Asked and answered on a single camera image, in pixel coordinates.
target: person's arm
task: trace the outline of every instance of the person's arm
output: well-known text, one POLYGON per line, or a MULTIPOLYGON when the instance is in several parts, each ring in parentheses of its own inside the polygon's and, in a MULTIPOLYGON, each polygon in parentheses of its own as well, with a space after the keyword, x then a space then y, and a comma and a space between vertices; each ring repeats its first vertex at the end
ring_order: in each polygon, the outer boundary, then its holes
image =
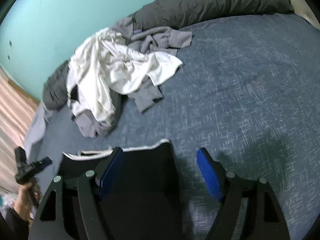
MULTIPOLYGON (((29 201, 28 190, 32 187, 32 183, 21 185, 18 190, 18 198, 14 202, 13 208, 7 210, 5 221, 11 231, 20 240, 28 240, 29 222, 31 204, 29 201)), ((39 198, 39 192, 35 193, 35 197, 39 198)))

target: gray blanket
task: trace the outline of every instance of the gray blanket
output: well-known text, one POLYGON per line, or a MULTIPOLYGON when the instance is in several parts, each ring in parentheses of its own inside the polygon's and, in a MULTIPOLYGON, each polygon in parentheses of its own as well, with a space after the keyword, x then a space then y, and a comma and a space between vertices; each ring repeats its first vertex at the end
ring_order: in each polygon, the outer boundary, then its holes
MULTIPOLYGON (((164 99, 141 115, 124 102, 108 138, 85 138, 68 108, 54 113, 37 158, 45 191, 61 152, 171 140, 180 176, 185 239, 205 239, 220 204, 196 165, 206 147, 226 170, 265 177, 278 197, 292 240, 301 240, 320 212, 320 31, 297 15, 239 16, 182 29, 194 34, 179 49, 184 66, 161 86, 164 99)), ((234 239, 241 234, 241 208, 234 239)))

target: pink curtain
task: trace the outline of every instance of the pink curtain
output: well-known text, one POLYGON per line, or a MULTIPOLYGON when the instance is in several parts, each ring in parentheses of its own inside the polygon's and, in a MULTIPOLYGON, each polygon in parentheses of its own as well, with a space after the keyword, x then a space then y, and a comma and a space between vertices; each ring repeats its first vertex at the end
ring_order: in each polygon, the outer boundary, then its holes
POLYGON ((16 192, 14 148, 23 147, 23 138, 37 105, 8 81, 8 76, 0 68, 0 191, 16 192))

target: teal wall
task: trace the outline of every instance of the teal wall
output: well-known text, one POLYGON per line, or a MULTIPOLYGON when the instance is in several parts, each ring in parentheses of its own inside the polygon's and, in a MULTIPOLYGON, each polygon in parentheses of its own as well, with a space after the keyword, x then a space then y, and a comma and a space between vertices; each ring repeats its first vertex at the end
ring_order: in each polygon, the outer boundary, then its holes
POLYGON ((85 38, 152 1, 17 0, 0 26, 0 64, 41 99, 47 77, 85 38))

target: gray pillow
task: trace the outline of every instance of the gray pillow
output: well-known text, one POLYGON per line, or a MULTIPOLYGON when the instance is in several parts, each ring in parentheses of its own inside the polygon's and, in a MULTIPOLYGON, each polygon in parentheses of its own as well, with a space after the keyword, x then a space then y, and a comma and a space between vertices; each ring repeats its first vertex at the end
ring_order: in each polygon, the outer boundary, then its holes
POLYGON ((69 60, 63 62, 43 85, 43 102, 48 110, 59 110, 68 100, 69 60))
POLYGON ((155 0, 132 16, 135 29, 157 26, 179 29, 220 17, 293 13, 290 0, 155 0))

